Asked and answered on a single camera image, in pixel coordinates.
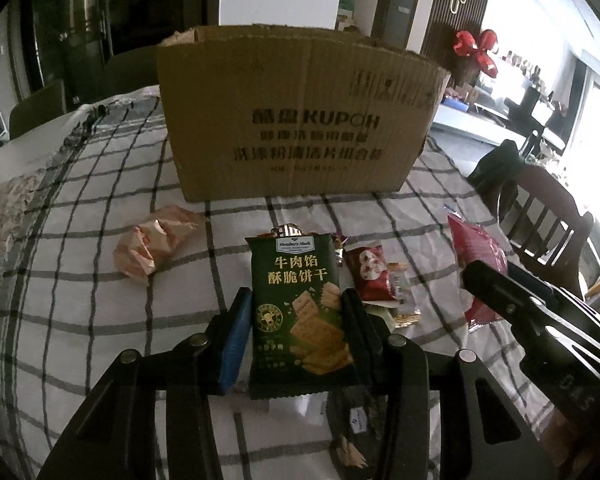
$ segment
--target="white checkered tablecloth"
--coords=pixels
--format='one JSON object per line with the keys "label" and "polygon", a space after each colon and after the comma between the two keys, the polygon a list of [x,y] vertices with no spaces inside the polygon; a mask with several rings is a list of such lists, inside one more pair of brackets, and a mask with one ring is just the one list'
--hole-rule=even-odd
{"label": "white checkered tablecloth", "polygon": [[[112,254],[120,235],[167,204],[209,222],[147,288],[122,275]],[[21,478],[34,478],[75,410],[120,351],[171,349],[231,305],[249,286],[244,238],[284,222],[307,232],[340,230],[351,242],[380,240],[388,261],[406,262],[422,322],[407,336],[425,349],[472,348],[536,428],[546,398],[520,372],[522,348],[506,322],[469,334],[444,204],[510,245],[448,156],[428,140],[399,192],[255,198],[189,204],[171,156],[159,98],[110,104],[79,125],[46,171],[8,256],[0,295],[0,452]],[[343,283],[350,280],[343,270]],[[243,370],[248,370],[248,351]],[[211,399],[226,479],[337,478],[328,425],[269,412],[245,399]],[[431,411],[430,476],[440,462],[439,412]],[[168,476],[164,401],[157,403]]]}

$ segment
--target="wooden cabinet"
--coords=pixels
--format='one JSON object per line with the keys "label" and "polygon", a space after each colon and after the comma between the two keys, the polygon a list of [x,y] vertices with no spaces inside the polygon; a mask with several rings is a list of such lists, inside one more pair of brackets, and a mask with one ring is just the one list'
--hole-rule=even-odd
{"label": "wooden cabinet", "polygon": [[433,0],[420,53],[451,71],[456,82],[472,78],[470,64],[453,51],[456,32],[468,30],[477,40],[486,7],[487,0]]}

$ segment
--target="orange wrapper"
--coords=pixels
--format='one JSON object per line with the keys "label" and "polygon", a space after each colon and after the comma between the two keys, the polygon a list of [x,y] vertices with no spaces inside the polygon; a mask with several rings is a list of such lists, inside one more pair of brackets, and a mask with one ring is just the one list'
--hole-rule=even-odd
{"label": "orange wrapper", "polygon": [[149,275],[204,222],[203,214],[177,205],[161,207],[120,237],[113,263],[130,278],[148,285]]}

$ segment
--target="cardboard box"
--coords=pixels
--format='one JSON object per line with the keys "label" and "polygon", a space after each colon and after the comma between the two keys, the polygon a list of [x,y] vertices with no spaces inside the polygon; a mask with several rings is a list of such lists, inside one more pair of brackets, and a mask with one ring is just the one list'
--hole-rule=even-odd
{"label": "cardboard box", "polygon": [[448,77],[412,52],[323,29],[199,27],[158,48],[189,202],[397,190]]}

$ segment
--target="green snack bag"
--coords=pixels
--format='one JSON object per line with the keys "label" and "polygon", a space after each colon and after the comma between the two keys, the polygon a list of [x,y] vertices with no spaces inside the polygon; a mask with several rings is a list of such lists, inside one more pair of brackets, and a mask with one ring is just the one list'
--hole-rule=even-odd
{"label": "green snack bag", "polygon": [[253,283],[254,399],[353,381],[331,235],[247,238]]}

